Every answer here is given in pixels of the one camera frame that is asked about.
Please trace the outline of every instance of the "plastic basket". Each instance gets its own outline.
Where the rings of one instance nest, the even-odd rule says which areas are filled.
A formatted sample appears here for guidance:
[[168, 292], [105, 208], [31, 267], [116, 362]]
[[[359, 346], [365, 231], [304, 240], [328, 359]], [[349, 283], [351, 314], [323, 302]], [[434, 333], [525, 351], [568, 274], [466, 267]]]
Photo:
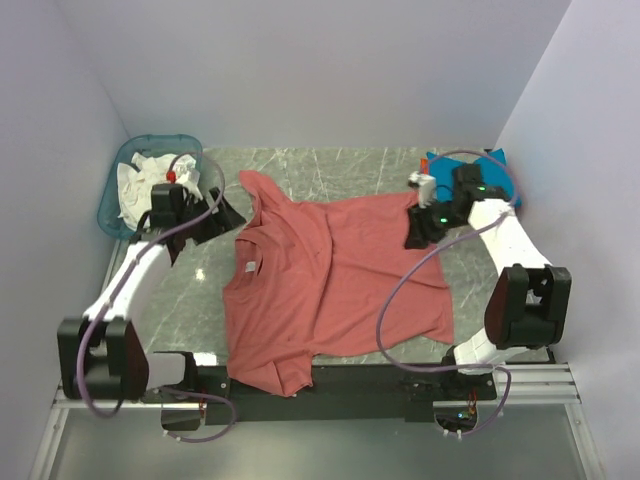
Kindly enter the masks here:
[[126, 163], [136, 168], [131, 163], [134, 153], [145, 157], [160, 157], [167, 153], [192, 153], [196, 159], [196, 170], [200, 171], [202, 165], [202, 144], [190, 135], [140, 135], [132, 138], [120, 147], [118, 154], [111, 166], [107, 184], [104, 187], [100, 207], [98, 208], [98, 225], [107, 234], [114, 238], [125, 240], [133, 235], [119, 218], [120, 203], [118, 202], [118, 164]]

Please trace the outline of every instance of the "wire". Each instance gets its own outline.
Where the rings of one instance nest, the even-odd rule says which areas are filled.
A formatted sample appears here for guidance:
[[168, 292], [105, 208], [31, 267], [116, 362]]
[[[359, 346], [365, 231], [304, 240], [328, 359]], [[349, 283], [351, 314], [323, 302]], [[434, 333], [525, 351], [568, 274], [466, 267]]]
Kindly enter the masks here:
[[[518, 185], [516, 183], [515, 178], [513, 177], [513, 175], [511, 175], [511, 172], [509, 171], [509, 169], [506, 167], [506, 165], [503, 165], [502, 163], [500, 163], [499, 161], [497, 161], [495, 158], [491, 157], [490, 155], [487, 155], [486, 153], [483, 152], [475, 152], [473, 150], [451, 150], [449, 152], [445, 152], [442, 153], [440, 155], [435, 156], [434, 158], [431, 159], [431, 161], [429, 163], [433, 163], [433, 162], [437, 162], [438, 160], [440, 160], [441, 158], [445, 157], [445, 156], [449, 156], [449, 155], [455, 155], [455, 154], [459, 154], [459, 153], [466, 153], [466, 154], [470, 154], [470, 155], [477, 155], [479, 157], [484, 157], [488, 160], [490, 160], [491, 162], [495, 163], [496, 165], [498, 165], [500, 168], [502, 168], [502, 170], [504, 170], [504, 172], [507, 174], [507, 176], [511, 179], [511, 182], [513, 183], [513, 196], [511, 197], [511, 200], [509, 200], [509, 206], [513, 207], [516, 203], [516, 200], [518, 199], [518, 192], [519, 192], [519, 188]], [[406, 370], [408, 372], [414, 372], [414, 373], [440, 373], [440, 372], [451, 372], [451, 371], [456, 371], [456, 370], [461, 370], [461, 369], [478, 369], [478, 368], [482, 368], [482, 369], [491, 369], [493, 370], [499, 370], [501, 372], [504, 372], [507, 376], [507, 383], [504, 387], [504, 392], [502, 395], [502, 398], [500, 399], [500, 402], [498, 403], [498, 406], [496, 407], [496, 409], [494, 410], [494, 412], [489, 415], [489, 417], [480, 425], [477, 425], [473, 430], [470, 430], [468, 432], [464, 432], [462, 433], [463, 436], [467, 436], [467, 435], [472, 435], [474, 433], [477, 433], [483, 429], [485, 429], [487, 426], [489, 426], [491, 423], [493, 423], [493, 421], [498, 417], [498, 415], [500, 415], [500, 412], [502, 411], [502, 409], [504, 408], [505, 403], [507, 402], [507, 397], [509, 396], [509, 392], [511, 391], [511, 372], [506, 369], [505, 367], [501, 366], [501, 365], [491, 365], [491, 364], [486, 364], [486, 363], [473, 363], [473, 364], [464, 364], [464, 365], [449, 365], [449, 366], [442, 366], [442, 367], [418, 367], [415, 365], [408, 365], [406, 363], [402, 363], [399, 360], [396, 360], [395, 358], [393, 358], [389, 352], [387, 352], [384, 344], [382, 343], [382, 324], [384, 322], [384, 316], [387, 313], [387, 310], [389, 308], [389, 305], [391, 304], [391, 302], [393, 301], [393, 299], [395, 298], [395, 296], [397, 295], [398, 291], [400, 290], [400, 288], [402, 288], [402, 286], [413, 276], [414, 273], [416, 273], [425, 263], [427, 263], [430, 259], [432, 259], [433, 257], [435, 257], [436, 255], [438, 255], [440, 252], [443, 252], [449, 248], [451, 248], [452, 246], [456, 245], [457, 243], [463, 242], [465, 240], [469, 240], [471, 238], [475, 238], [477, 236], [479, 236], [480, 234], [491, 230], [492, 228], [498, 226], [504, 219], [505, 217], [508, 215], [508, 212], [505, 212], [503, 214], [500, 215], [500, 217], [498, 217], [497, 220], [495, 220], [494, 222], [490, 223], [489, 225], [486, 225], [478, 230], [474, 230], [472, 232], [466, 233], [464, 235], [460, 235], [457, 238], [454, 238], [442, 245], [438, 245], [438, 247], [436, 247], [435, 249], [431, 250], [429, 253], [427, 253], [420, 261], [418, 261], [418, 263], [416, 263], [401, 279], [400, 281], [397, 283], [397, 285], [393, 288], [393, 290], [391, 291], [391, 293], [389, 294], [389, 296], [387, 297], [387, 299], [384, 301], [384, 303], [382, 304], [382, 308], [380, 309], [380, 313], [378, 314], [378, 321], [376, 322], [376, 343], [378, 344], [378, 349], [380, 350], [380, 353], [382, 353], [382, 355], [393, 365], [395, 365], [398, 368], [401, 368], [402, 370]]]
[[[189, 155], [189, 154], [191, 154], [191, 152], [182, 153], [182, 154], [176, 156], [176, 158], [173, 159], [173, 162], [175, 163], [183, 155]], [[109, 295], [106, 303], [100, 308], [100, 310], [98, 311], [98, 313], [95, 316], [95, 318], [93, 319], [93, 321], [89, 323], [89, 327], [87, 328], [86, 332], [82, 336], [82, 340], [80, 341], [80, 347], [78, 348], [78, 357], [76, 359], [76, 381], [77, 381], [77, 384], [78, 384], [78, 391], [80, 392], [80, 397], [84, 401], [84, 403], [87, 406], [87, 408], [94, 415], [96, 415], [97, 417], [100, 417], [100, 418], [111, 418], [111, 417], [113, 417], [116, 413], [118, 413], [118, 410], [120, 409], [120, 406], [122, 404], [122, 400], [120, 400], [118, 402], [118, 404], [116, 405], [116, 407], [113, 410], [110, 410], [110, 411], [105, 411], [105, 410], [102, 410], [102, 409], [96, 407], [95, 402], [91, 398], [91, 394], [89, 393], [89, 389], [87, 387], [87, 382], [86, 382], [86, 378], [85, 378], [85, 371], [84, 371], [84, 361], [85, 361], [85, 357], [86, 357], [86, 354], [87, 354], [87, 350], [89, 348], [89, 341], [90, 341], [93, 333], [98, 328], [98, 326], [104, 321], [105, 315], [107, 314], [107, 312], [109, 311], [109, 309], [113, 305], [113, 302], [116, 300], [116, 298], [118, 297], [118, 295], [120, 294], [120, 292], [122, 291], [124, 286], [126, 285], [127, 281], [131, 277], [131, 274], [135, 270], [136, 266], [140, 263], [140, 260], [142, 259], [142, 257], [144, 257], [144, 255], [147, 252], [149, 252], [149, 250], [151, 250], [154, 246], [160, 244], [163, 240], [165, 240], [165, 239], [171, 237], [172, 235], [175, 235], [176, 233], [181, 232], [182, 230], [185, 230], [187, 228], [190, 228], [190, 227], [196, 225], [197, 223], [205, 220], [209, 215], [211, 215], [213, 213], [213, 211], [220, 204], [220, 202], [222, 201], [222, 196], [224, 195], [224, 190], [225, 190], [225, 186], [226, 186], [224, 173], [222, 171], [222, 168], [220, 168], [220, 165], [218, 165], [218, 163], [215, 160], [213, 160], [213, 159], [210, 159], [210, 160], [211, 160], [214, 168], [216, 169], [218, 175], [220, 176], [220, 194], [218, 195], [218, 197], [214, 199], [213, 203], [211, 204], [211, 206], [208, 208], [208, 210], [206, 212], [202, 213], [201, 215], [197, 216], [196, 218], [194, 218], [192, 220], [189, 220], [188, 222], [183, 223], [182, 225], [178, 225], [177, 227], [171, 228], [171, 229], [167, 230], [166, 232], [161, 233], [160, 235], [155, 237], [153, 240], [151, 240], [147, 245], [145, 245], [140, 250], [140, 252], [138, 252], [138, 254], [135, 256], [135, 258], [129, 263], [127, 269], [125, 270], [124, 274], [122, 275], [122, 277], [120, 278], [118, 283], [116, 283], [116, 286], [113, 288], [113, 291]], [[219, 438], [220, 436], [222, 436], [225, 433], [227, 433], [231, 429], [233, 424], [236, 422], [236, 420], [237, 420], [237, 414], [236, 414], [235, 407], [233, 406], [233, 404], [228, 399], [226, 399], [224, 397], [219, 397], [217, 395], [209, 395], [209, 394], [205, 394], [205, 393], [180, 392], [178, 390], [174, 390], [174, 389], [171, 389], [171, 388], [168, 388], [168, 387], [164, 387], [163, 389], [165, 391], [168, 391], [168, 392], [171, 392], [171, 393], [177, 392], [177, 393], [179, 393], [181, 395], [186, 395], [186, 396], [194, 397], [194, 398], [208, 399], [208, 400], [212, 400], [212, 401], [215, 401], [215, 402], [224, 403], [224, 404], [229, 406], [229, 408], [231, 409], [231, 412], [232, 412], [231, 422], [221, 432], [219, 432], [218, 434], [214, 435], [213, 437], [209, 437], [209, 439], [211, 439], [211, 440], [213, 440], [214, 438]], [[207, 440], [205, 439], [205, 440], [200, 440], [200, 441], [191, 441], [189, 443], [200, 443], [201, 441], [207, 441]]]

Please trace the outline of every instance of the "white cloth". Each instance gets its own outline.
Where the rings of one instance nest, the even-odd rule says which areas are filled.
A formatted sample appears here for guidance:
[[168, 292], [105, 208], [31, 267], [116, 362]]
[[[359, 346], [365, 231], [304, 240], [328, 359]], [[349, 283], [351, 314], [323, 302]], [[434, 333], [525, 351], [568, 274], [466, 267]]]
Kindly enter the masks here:
[[[151, 188], [159, 183], [169, 183], [167, 171], [175, 157], [175, 154], [168, 154], [147, 158], [134, 153], [131, 163], [138, 167], [138, 170], [124, 163], [118, 165], [120, 218], [131, 230], [137, 228], [142, 214], [151, 210]], [[202, 200], [202, 194], [198, 189], [200, 172], [195, 167], [195, 158], [185, 155], [178, 159], [173, 171], [176, 172], [176, 183], [184, 185], [196, 198]]]

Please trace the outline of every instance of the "white wall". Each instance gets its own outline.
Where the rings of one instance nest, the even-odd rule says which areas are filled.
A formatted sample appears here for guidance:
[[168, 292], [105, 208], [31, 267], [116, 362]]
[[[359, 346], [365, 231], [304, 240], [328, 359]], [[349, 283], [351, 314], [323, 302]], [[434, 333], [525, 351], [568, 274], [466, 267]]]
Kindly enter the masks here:
[[498, 145], [524, 226], [573, 275], [558, 347], [614, 479], [640, 472], [640, 2], [573, 0]]
[[131, 134], [493, 145], [570, 0], [58, 0]]
[[0, 476], [21, 479], [60, 378], [58, 324], [106, 268], [95, 212], [127, 136], [54, 2], [3, 2], [0, 64]]

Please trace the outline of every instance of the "purple hose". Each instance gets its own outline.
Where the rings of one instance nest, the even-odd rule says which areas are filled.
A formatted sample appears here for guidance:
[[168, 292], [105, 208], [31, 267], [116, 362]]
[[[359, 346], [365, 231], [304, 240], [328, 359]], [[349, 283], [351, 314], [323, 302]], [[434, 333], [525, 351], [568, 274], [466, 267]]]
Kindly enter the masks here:
[[[182, 154], [176, 156], [176, 158], [174, 158], [174, 160], [173, 160], [173, 164], [175, 164], [175, 161], [177, 161], [183, 155], [188, 155], [190, 153], [191, 152], [185, 152], [185, 153], [182, 153]], [[151, 248], [153, 248], [155, 245], [158, 245], [160, 242], [162, 242], [166, 238], [168, 238], [171, 235], [174, 235], [174, 234], [176, 234], [176, 233], [178, 233], [178, 232], [180, 232], [182, 230], [190, 228], [190, 227], [196, 225], [198, 222], [201, 222], [202, 220], [206, 219], [209, 215], [211, 215], [213, 213], [213, 211], [216, 209], [216, 207], [220, 204], [220, 202], [222, 201], [222, 196], [224, 195], [224, 190], [225, 190], [224, 173], [222, 172], [222, 169], [220, 168], [220, 165], [218, 165], [218, 163], [216, 161], [214, 161], [213, 159], [211, 159], [211, 161], [213, 163], [213, 166], [217, 170], [218, 175], [220, 176], [220, 194], [218, 195], [218, 197], [214, 200], [214, 202], [211, 204], [209, 209], [206, 212], [204, 212], [202, 215], [200, 215], [200, 216], [198, 216], [198, 217], [196, 217], [196, 218], [194, 218], [194, 219], [192, 219], [192, 220], [190, 220], [190, 221], [188, 221], [186, 223], [183, 223], [182, 225], [178, 225], [177, 227], [169, 229], [166, 232], [160, 234], [159, 236], [157, 236], [156, 238], [151, 240], [145, 247], [143, 247], [142, 250], [140, 250], [140, 252], [138, 252], [136, 257], [131, 261], [131, 263], [129, 263], [129, 266], [127, 267], [127, 269], [125, 270], [124, 274], [122, 275], [122, 278], [120, 278], [120, 280], [118, 281], [118, 283], [114, 287], [113, 292], [111, 292], [111, 295], [109, 295], [109, 299], [107, 300], [105, 305], [103, 305], [102, 308], [98, 311], [98, 314], [96, 315], [95, 319], [92, 322], [89, 323], [89, 327], [87, 328], [85, 334], [82, 336], [82, 340], [80, 341], [80, 347], [78, 349], [78, 357], [76, 359], [76, 379], [77, 379], [77, 383], [78, 383], [78, 391], [80, 392], [80, 397], [82, 398], [84, 403], [87, 405], [89, 410], [94, 415], [96, 415], [96, 416], [98, 416], [100, 418], [111, 418], [111, 417], [113, 417], [116, 413], [118, 413], [118, 410], [120, 409], [120, 405], [122, 404], [122, 402], [119, 402], [113, 410], [104, 411], [104, 410], [101, 410], [98, 407], [96, 407], [93, 399], [91, 398], [91, 395], [89, 393], [89, 389], [87, 388], [87, 383], [86, 383], [86, 379], [85, 379], [85, 371], [84, 371], [84, 360], [85, 360], [85, 357], [86, 357], [86, 354], [87, 354], [87, 349], [89, 348], [89, 340], [91, 339], [91, 336], [95, 332], [95, 330], [98, 327], [98, 325], [102, 321], [104, 321], [104, 317], [105, 317], [106, 313], [109, 311], [110, 306], [113, 304], [113, 302], [115, 301], [117, 296], [120, 294], [120, 292], [122, 291], [122, 289], [126, 285], [127, 280], [129, 280], [129, 278], [131, 277], [131, 274], [133, 273], [134, 269], [136, 268], [136, 266], [140, 262], [140, 259]], [[164, 387], [163, 390], [171, 392], [171, 393], [178, 392], [177, 390], [173, 390], [173, 389], [170, 389], [170, 388], [167, 388], [167, 387]], [[178, 393], [180, 393], [181, 395], [189, 396], [189, 397], [213, 400], [213, 401], [216, 401], [216, 402], [224, 403], [224, 404], [228, 405], [229, 408], [231, 408], [232, 420], [231, 420], [231, 422], [229, 423], [229, 425], [226, 428], [224, 428], [221, 432], [219, 432], [217, 435], [214, 435], [213, 437], [208, 437], [207, 439], [200, 439], [198, 441], [192, 440], [189, 443], [200, 443], [200, 442], [204, 442], [204, 441], [208, 441], [208, 440], [213, 440], [215, 438], [219, 438], [222, 435], [224, 435], [225, 433], [227, 433], [231, 429], [231, 427], [233, 426], [235, 421], [237, 420], [235, 407], [233, 406], [233, 404], [229, 400], [227, 400], [224, 397], [219, 397], [217, 395], [209, 395], [209, 394], [204, 394], [204, 393], [191, 393], [191, 392], [178, 392]]]
[[[495, 158], [487, 155], [486, 153], [475, 152], [473, 150], [452, 150], [450, 152], [445, 152], [445, 153], [442, 153], [442, 154], [434, 157], [429, 163], [436, 162], [436, 161], [440, 160], [441, 158], [443, 158], [445, 156], [454, 155], [454, 154], [458, 154], [458, 153], [468, 153], [468, 154], [471, 154], [471, 155], [478, 155], [480, 157], [484, 157], [484, 158], [492, 161], [496, 165], [498, 165], [500, 168], [502, 168], [505, 171], [505, 173], [509, 176], [509, 178], [511, 179], [511, 182], [513, 183], [513, 196], [511, 197], [511, 200], [509, 201], [509, 205], [511, 207], [513, 207], [515, 205], [516, 200], [518, 198], [518, 191], [519, 191], [518, 186], [517, 186], [516, 181], [515, 181], [515, 178], [513, 177], [513, 175], [511, 175], [511, 172], [509, 171], [509, 169], [505, 165], [503, 165], [502, 163], [498, 162]], [[443, 245], [439, 245], [437, 248], [435, 248], [434, 250], [432, 250], [431, 252], [426, 254], [418, 263], [416, 263], [411, 268], [411, 270], [409, 270], [400, 279], [398, 284], [393, 288], [393, 290], [391, 291], [391, 293], [389, 294], [389, 296], [387, 297], [387, 299], [383, 303], [382, 308], [380, 309], [380, 313], [378, 314], [378, 321], [376, 323], [376, 343], [378, 344], [378, 349], [380, 350], [380, 353], [382, 353], [382, 355], [390, 363], [392, 363], [396, 367], [399, 367], [399, 368], [401, 368], [403, 370], [407, 370], [409, 372], [414, 372], [414, 373], [439, 373], [439, 372], [451, 372], [451, 371], [460, 370], [460, 369], [463, 369], [463, 368], [464, 369], [467, 369], [467, 368], [483, 368], [483, 369], [499, 370], [501, 372], [504, 372], [507, 375], [507, 384], [505, 385], [502, 399], [498, 403], [498, 406], [496, 407], [495, 411], [489, 416], [489, 418], [487, 418], [484, 422], [482, 422], [476, 428], [474, 428], [473, 430], [470, 430], [468, 432], [462, 433], [463, 436], [472, 435], [474, 433], [479, 432], [480, 430], [482, 430], [482, 429], [486, 428], [487, 426], [489, 426], [498, 417], [498, 415], [500, 415], [500, 412], [502, 411], [502, 409], [504, 408], [505, 403], [507, 402], [507, 397], [509, 396], [509, 391], [511, 390], [511, 372], [509, 370], [507, 370], [505, 367], [502, 367], [500, 365], [490, 365], [490, 364], [450, 365], [450, 366], [446, 366], [446, 367], [416, 367], [415, 365], [407, 365], [406, 363], [402, 363], [402, 362], [396, 360], [395, 358], [393, 358], [387, 352], [384, 344], [382, 343], [382, 323], [384, 322], [384, 316], [385, 316], [385, 314], [387, 312], [387, 309], [389, 308], [389, 305], [391, 304], [391, 301], [394, 299], [394, 297], [396, 296], [396, 294], [398, 293], [400, 288], [402, 288], [402, 286], [407, 282], [407, 280], [409, 280], [409, 278], [411, 278], [411, 276], [414, 273], [416, 273], [416, 271], [418, 271], [419, 268], [421, 268], [431, 258], [435, 257], [440, 252], [443, 252], [444, 250], [447, 250], [448, 248], [452, 247], [453, 245], [455, 245], [457, 243], [460, 243], [460, 242], [463, 242], [465, 240], [469, 240], [471, 238], [477, 237], [481, 233], [484, 233], [484, 232], [486, 232], [488, 230], [491, 230], [492, 228], [498, 226], [504, 220], [504, 218], [507, 215], [508, 215], [508, 213], [503, 213], [493, 223], [490, 223], [489, 225], [486, 225], [486, 226], [480, 228], [479, 230], [474, 230], [472, 232], [469, 232], [469, 233], [461, 235], [461, 236], [459, 236], [457, 238], [454, 238], [453, 240], [450, 240], [449, 242], [446, 242]]]

